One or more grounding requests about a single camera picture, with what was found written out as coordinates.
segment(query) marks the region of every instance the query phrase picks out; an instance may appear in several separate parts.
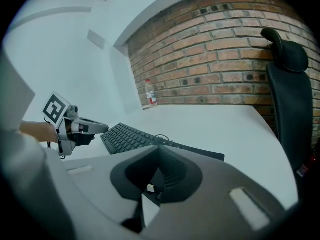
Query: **white desk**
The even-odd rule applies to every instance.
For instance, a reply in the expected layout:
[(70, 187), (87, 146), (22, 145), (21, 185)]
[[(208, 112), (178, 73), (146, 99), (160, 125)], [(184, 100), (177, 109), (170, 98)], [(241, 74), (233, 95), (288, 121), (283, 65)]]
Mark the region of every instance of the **white desk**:
[[(136, 111), (121, 123), (151, 135), (225, 154), (225, 162), (252, 178), (289, 209), (298, 202), (294, 174), (278, 139), (252, 106), (159, 105)], [(111, 123), (110, 128), (120, 123)], [(108, 155), (100, 137), (77, 147), (66, 160)]]

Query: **plastic bottle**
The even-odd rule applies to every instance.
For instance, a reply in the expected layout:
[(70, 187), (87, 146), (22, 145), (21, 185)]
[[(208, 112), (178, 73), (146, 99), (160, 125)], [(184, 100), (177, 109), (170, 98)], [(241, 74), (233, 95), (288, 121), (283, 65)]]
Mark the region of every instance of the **plastic bottle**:
[(150, 83), (150, 79), (145, 80), (145, 93), (150, 108), (154, 108), (158, 105), (155, 90), (152, 84)]

